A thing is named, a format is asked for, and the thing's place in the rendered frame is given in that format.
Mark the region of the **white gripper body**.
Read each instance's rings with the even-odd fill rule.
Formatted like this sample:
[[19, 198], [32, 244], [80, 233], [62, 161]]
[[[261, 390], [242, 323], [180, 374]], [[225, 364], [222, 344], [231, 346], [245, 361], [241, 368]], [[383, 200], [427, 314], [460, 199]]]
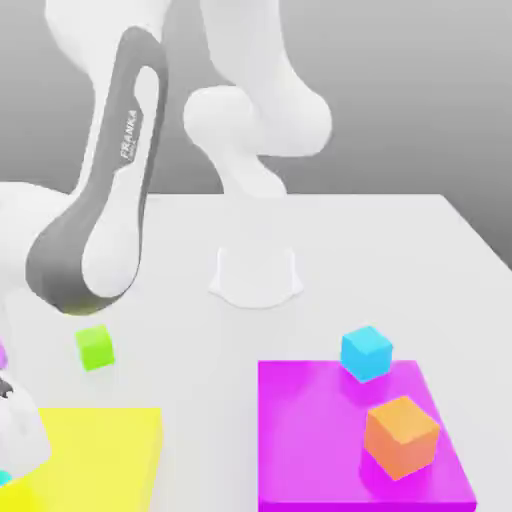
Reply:
[[21, 389], [0, 396], [0, 472], [21, 478], [50, 456], [50, 441], [32, 398]]

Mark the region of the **small orange cube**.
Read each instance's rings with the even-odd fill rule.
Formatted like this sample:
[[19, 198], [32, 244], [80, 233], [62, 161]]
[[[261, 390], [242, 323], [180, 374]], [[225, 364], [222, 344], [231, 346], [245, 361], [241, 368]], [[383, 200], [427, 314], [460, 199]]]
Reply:
[[363, 447], [398, 481], [433, 462], [440, 431], [437, 421], [403, 395], [367, 412]]

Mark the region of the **small blue cube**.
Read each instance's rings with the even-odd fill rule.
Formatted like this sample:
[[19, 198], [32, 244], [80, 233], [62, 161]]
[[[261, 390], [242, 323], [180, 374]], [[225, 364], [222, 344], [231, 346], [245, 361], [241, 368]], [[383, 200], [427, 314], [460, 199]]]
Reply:
[[392, 362], [392, 343], [373, 326], [342, 336], [340, 361], [358, 382], [367, 383], [387, 374]]

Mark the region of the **large yellow box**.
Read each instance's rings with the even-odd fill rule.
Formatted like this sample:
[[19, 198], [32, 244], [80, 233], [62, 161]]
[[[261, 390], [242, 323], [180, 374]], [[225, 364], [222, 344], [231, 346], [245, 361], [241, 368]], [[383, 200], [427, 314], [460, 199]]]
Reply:
[[51, 457], [0, 487], [0, 512], [149, 512], [159, 408], [42, 408]]

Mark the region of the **small green cube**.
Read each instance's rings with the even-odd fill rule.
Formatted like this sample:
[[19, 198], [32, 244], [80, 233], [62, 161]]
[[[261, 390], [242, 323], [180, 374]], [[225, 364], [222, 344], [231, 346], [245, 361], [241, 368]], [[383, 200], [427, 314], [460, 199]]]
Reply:
[[112, 340], [105, 325], [80, 330], [75, 334], [75, 338], [86, 371], [96, 370], [115, 362]]

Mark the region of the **large magenta box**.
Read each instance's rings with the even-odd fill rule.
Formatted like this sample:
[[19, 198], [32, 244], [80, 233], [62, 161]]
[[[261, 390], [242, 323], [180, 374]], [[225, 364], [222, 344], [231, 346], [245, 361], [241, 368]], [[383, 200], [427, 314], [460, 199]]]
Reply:
[[408, 396], [441, 419], [419, 365], [359, 383], [340, 362], [258, 364], [258, 512], [475, 512], [446, 431], [431, 465], [393, 481], [363, 448], [369, 409]]

